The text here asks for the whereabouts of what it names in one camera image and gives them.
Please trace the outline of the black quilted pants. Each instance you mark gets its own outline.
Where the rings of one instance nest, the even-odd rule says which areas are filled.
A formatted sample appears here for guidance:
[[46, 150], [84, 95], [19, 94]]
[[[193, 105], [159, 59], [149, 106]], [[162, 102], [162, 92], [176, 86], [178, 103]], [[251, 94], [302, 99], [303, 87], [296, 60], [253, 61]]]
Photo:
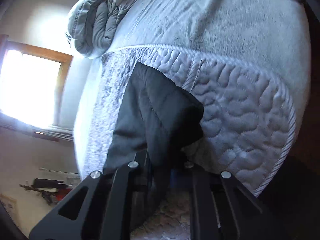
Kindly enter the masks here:
[[104, 173], [110, 173], [146, 150], [152, 184], [147, 195], [135, 193], [131, 229], [141, 226], [164, 199], [180, 151], [203, 137], [204, 107], [192, 94], [155, 68], [137, 62], [119, 109]]

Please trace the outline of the folded light blue duvet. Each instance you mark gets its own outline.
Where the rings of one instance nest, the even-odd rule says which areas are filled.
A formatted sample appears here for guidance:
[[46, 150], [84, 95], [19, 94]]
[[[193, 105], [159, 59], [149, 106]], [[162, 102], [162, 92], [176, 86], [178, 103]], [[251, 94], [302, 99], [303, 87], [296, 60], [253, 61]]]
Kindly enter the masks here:
[[66, 37], [71, 48], [96, 59], [110, 47], [117, 26], [137, 0], [79, 0], [68, 13]]

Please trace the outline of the grey quilted bedspread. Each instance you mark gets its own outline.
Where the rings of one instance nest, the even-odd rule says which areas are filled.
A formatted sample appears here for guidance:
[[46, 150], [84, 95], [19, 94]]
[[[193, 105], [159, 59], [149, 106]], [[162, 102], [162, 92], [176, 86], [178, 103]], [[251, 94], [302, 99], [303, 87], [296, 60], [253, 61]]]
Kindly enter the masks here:
[[[228, 171], [257, 198], [285, 161], [308, 100], [310, 41], [299, 0], [137, 0], [96, 59], [74, 125], [82, 181], [106, 163], [137, 62], [163, 73], [204, 107], [203, 137], [183, 162]], [[169, 185], [130, 239], [191, 239], [190, 196]], [[272, 239], [287, 239], [268, 211]]]

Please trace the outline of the wooden coat rack with clothes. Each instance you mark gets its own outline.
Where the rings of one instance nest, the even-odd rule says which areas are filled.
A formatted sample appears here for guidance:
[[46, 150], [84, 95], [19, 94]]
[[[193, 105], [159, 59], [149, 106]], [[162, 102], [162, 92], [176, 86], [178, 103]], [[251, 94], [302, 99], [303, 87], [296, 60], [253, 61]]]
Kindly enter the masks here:
[[63, 180], [42, 178], [35, 178], [31, 185], [25, 183], [19, 186], [25, 191], [33, 191], [40, 194], [48, 205], [57, 204], [72, 190]]

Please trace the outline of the wooden framed window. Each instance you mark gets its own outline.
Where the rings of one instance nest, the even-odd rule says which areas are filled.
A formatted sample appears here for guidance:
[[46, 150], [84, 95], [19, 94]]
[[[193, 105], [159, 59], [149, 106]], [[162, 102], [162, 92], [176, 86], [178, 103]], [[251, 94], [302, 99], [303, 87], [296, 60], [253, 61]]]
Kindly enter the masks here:
[[72, 141], [59, 125], [73, 56], [1, 35], [1, 127], [51, 141]]

